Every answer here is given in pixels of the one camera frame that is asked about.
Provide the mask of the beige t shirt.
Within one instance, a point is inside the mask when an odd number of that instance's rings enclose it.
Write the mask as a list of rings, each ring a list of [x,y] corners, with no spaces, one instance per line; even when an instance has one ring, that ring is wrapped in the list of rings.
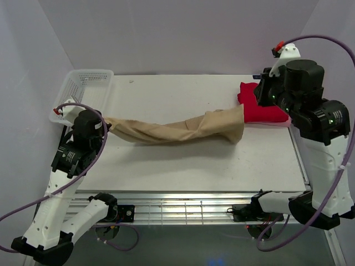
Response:
[[[138,120],[106,117],[109,131],[131,143],[158,145],[185,142],[211,136],[223,137],[237,144],[244,133],[244,106],[232,109],[207,111],[184,121],[160,125]]]

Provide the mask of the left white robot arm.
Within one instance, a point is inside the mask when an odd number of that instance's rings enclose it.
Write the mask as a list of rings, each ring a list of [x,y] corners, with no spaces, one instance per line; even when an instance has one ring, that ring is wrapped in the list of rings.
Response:
[[[107,124],[101,113],[80,110],[64,113],[73,123],[51,164],[49,183],[34,220],[23,236],[12,241],[16,252],[31,256],[43,265],[64,265],[77,240],[99,221],[114,221],[117,200],[107,193],[89,197],[89,204],[70,220],[64,217],[83,177],[104,147]]]

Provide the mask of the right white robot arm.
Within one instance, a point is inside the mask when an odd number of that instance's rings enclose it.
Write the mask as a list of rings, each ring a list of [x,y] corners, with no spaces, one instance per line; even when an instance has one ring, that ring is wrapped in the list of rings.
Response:
[[[259,106],[276,106],[290,118],[308,149],[311,189],[282,193],[265,191],[253,196],[251,215],[292,215],[300,224],[329,230],[341,219],[354,218],[349,192],[346,152],[349,112],[338,100],[323,97],[324,69],[313,60],[292,60],[275,73],[265,68],[255,89]]]

